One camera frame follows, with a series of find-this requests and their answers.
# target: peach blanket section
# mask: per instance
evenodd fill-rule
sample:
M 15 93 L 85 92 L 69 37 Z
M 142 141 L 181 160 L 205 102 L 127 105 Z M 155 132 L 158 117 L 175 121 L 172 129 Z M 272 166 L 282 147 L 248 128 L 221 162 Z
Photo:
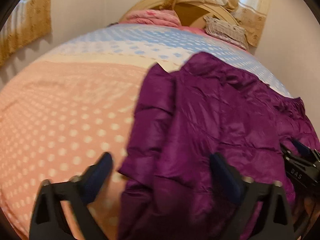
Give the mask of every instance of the peach blanket section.
M 35 62 L 0 95 L 0 202 L 22 239 L 28 238 L 37 191 L 44 179 L 66 181 L 105 151 L 114 170 L 89 210 L 109 239 L 116 239 L 116 172 L 126 156 L 132 111 L 145 69 L 111 63 Z M 81 239 L 70 210 L 68 222 Z

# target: bed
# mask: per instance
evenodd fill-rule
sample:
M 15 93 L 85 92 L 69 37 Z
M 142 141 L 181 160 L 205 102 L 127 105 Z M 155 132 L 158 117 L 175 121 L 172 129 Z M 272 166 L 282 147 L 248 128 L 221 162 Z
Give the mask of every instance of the bed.
M 130 9 L 157 9 L 165 0 L 143 0 Z M 204 26 L 203 15 L 237 24 L 220 6 L 175 7 L 182 25 Z M 117 24 L 75 38 L 33 62 L 0 92 L 0 207 L 13 239 L 27 239 L 33 203 L 44 179 L 69 180 L 111 152 L 113 173 L 89 211 L 116 239 L 119 197 L 125 185 L 117 169 L 141 81 L 158 62 L 175 71 L 200 51 L 257 75 L 283 96 L 285 87 L 250 53 L 224 41 L 171 27 Z M 81 239 L 68 203 L 71 230 Z

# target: blue blanket section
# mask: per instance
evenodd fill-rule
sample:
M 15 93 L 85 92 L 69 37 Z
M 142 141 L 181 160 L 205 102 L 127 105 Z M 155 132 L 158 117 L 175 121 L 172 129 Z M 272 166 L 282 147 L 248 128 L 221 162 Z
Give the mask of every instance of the blue blanket section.
M 151 47 L 156 45 L 163 45 L 172 49 L 182 48 L 190 55 L 205 51 L 234 67 L 254 73 L 260 80 L 269 84 L 272 89 L 286 97 L 291 97 L 281 82 L 252 55 L 229 46 L 224 42 L 175 28 L 153 25 L 119 24 L 80 36 L 66 44 L 81 43 L 81 52 L 85 53 L 102 52 L 102 44 L 104 42 L 112 42 L 114 43 L 113 52 L 121 53 L 121 47 L 117 45 L 117 42 L 121 41 L 127 41 L 127 44 L 132 44 L 130 49 L 137 55 L 145 54 L 144 48 L 146 46 Z M 158 48 L 153 49 L 153 51 L 159 52 L 160 59 L 168 59 L 169 57 L 171 58 L 172 55 L 177 58 L 182 56 L 180 53 L 166 55 L 165 53 L 161 53 Z

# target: headboard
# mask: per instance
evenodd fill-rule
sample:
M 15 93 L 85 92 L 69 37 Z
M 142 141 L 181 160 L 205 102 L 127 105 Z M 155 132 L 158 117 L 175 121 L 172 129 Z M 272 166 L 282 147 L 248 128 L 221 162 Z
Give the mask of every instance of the headboard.
M 121 17 L 120 21 L 124 20 L 125 15 L 133 10 L 159 9 L 164 1 L 165 0 L 142 0 L 128 10 Z M 238 25 L 236 19 L 234 19 L 234 17 L 220 5 L 202 4 L 199 2 L 183 2 L 176 4 L 174 10 L 183 26 L 203 29 L 205 27 L 203 16 L 205 15 Z

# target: purple fabric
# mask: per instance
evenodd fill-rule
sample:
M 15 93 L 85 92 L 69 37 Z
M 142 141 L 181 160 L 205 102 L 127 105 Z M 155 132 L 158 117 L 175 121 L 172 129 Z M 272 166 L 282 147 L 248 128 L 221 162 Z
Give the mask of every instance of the purple fabric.
M 198 53 L 177 72 L 159 64 L 145 77 L 120 173 L 120 240 L 207 240 L 235 211 L 212 181 L 208 155 L 222 153 L 257 182 L 280 180 L 291 205 L 280 142 L 320 149 L 300 98 L 285 98 L 255 75 Z M 249 237 L 257 207 L 242 239 Z

